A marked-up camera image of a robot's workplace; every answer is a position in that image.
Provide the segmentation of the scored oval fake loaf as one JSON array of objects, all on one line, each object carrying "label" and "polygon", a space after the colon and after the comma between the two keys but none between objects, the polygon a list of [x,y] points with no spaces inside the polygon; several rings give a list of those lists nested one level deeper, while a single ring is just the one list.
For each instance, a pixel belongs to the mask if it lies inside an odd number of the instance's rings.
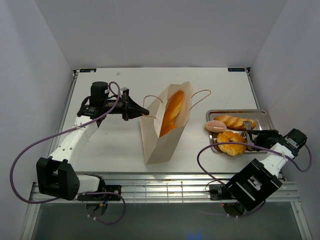
[{"label": "scored oval fake loaf", "polygon": [[256,121],[249,118],[241,118],[231,115],[218,115],[214,118],[216,121],[223,122],[229,129],[246,129],[245,121],[250,122],[250,129],[254,129],[257,125]]}]

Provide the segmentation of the ring shaped fake bread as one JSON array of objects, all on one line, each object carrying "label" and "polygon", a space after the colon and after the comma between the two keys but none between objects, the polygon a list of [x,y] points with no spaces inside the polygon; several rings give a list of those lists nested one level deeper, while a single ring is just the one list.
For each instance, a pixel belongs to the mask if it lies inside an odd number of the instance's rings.
[{"label": "ring shaped fake bread", "polygon": [[242,144],[232,144],[232,143],[244,143],[244,138],[232,131],[225,131],[219,133],[216,138],[217,143],[228,143],[218,145],[219,149],[229,156],[235,157],[243,154],[246,151],[246,146]]}]

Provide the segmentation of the beige paper bag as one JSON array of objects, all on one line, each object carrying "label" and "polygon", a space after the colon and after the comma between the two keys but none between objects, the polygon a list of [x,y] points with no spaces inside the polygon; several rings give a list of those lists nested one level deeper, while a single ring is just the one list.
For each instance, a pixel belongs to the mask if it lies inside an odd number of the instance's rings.
[{"label": "beige paper bag", "polygon": [[149,105],[149,115],[140,118],[140,130],[146,165],[169,162],[190,119],[196,95],[187,81],[170,84]]}]

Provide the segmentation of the long baguette fake bread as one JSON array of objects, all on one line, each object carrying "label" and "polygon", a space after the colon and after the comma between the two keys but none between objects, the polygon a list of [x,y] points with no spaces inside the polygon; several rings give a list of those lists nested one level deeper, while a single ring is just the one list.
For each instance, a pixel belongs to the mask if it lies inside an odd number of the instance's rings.
[{"label": "long baguette fake bread", "polygon": [[168,104],[167,109],[165,110],[162,126],[160,130],[160,137],[166,135],[168,132],[176,128],[175,120],[178,114],[180,113],[183,105],[184,92],[179,90],[177,91]]}]

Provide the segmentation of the metal bread tongs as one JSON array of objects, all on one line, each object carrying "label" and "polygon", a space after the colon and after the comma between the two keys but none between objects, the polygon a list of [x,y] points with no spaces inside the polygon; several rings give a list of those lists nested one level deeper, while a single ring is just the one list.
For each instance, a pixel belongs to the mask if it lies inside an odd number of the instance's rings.
[{"label": "metal bread tongs", "polygon": [[255,128],[256,123],[253,120],[252,121],[244,120],[243,124],[245,126],[244,138],[246,139],[246,143],[253,145],[254,144],[253,137],[250,131]]}]

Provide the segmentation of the small round fake bun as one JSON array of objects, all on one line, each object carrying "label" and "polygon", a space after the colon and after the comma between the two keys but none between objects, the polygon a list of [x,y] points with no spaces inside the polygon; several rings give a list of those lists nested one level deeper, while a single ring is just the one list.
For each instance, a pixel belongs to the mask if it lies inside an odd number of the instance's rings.
[{"label": "small round fake bun", "polygon": [[252,152],[252,151],[255,151],[256,148],[255,148],[255,146],[253,144],[247,144],[246,145],[246,150]]}]

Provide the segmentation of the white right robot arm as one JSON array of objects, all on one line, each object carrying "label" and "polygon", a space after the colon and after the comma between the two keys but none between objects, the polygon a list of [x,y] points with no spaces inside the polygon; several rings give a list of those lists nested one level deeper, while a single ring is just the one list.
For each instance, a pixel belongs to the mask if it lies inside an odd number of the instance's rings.
[{"label": "white right robot arm", "polygon": [[264,160],[253,159],[236,173],[225,185],[226,194],[247,211],[255,209],[282,186],[278,179],[282,167],[298,156],[306,142],[303,132],[292,129],[272,144]]}]

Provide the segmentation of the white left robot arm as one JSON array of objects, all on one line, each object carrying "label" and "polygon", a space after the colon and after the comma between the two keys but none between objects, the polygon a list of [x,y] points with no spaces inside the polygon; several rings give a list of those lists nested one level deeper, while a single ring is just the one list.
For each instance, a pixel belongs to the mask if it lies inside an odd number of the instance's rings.
[{"label": "white left robot arm", "polygon": [[109,91],[107,82],[93,82],[90,95],[82,101],[77,112],[72,131],[47,158],[41,157],[37,161],[37,183],[41,194],[69,201],[85,193],[95,200],[106,195],[100,176],[76,174],[74,166],[80,153],[107,114],[121,115],[124,121],[150,114],[131,99],[128,88],[112,96]]}]

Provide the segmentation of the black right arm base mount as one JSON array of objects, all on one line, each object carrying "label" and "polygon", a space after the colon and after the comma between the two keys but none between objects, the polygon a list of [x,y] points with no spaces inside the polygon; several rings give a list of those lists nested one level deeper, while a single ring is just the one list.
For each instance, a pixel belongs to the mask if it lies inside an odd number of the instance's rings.
[{"label": "black right arm base mount", "polygon": [[235,199],[234,196],[222,185],[209,184],[206,191],[212,201]]}]

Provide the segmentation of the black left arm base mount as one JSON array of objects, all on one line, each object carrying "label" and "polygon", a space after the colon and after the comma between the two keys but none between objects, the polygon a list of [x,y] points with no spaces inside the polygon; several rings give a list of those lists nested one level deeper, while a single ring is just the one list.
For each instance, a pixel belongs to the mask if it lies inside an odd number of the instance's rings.
[{"label": "black left arm base mount", "polygon": [[121,198],[117,195],[110,193],[117,193],[121,195],[122,186],[121,185],[105,185],[98,192],[103,192],[103,194],[80,194],[77,197],[78,201],[96,201],[96,202],[104,202],[108,201],[120,201]]}]

